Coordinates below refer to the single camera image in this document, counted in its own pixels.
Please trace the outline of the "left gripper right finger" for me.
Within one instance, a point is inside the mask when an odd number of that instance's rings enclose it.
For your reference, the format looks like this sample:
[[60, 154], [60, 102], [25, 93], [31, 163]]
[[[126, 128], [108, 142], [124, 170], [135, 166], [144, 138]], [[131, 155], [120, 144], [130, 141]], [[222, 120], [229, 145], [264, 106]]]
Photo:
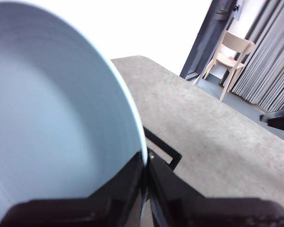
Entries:
[[159, 227], [284, 227], [284, 208], [259, 198], [209, 198], [179, 178], [153, 151], [150, 203]]

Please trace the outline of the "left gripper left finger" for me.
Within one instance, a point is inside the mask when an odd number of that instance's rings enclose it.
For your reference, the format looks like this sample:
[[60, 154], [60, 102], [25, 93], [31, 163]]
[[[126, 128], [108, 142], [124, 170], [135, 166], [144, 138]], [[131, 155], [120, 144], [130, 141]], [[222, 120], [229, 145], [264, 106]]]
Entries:
[[1, 227], [137, 226], [144, 204], [144, 164], [137, 152], [106, 184], [86, 198], [32, 200], [10, 208]]

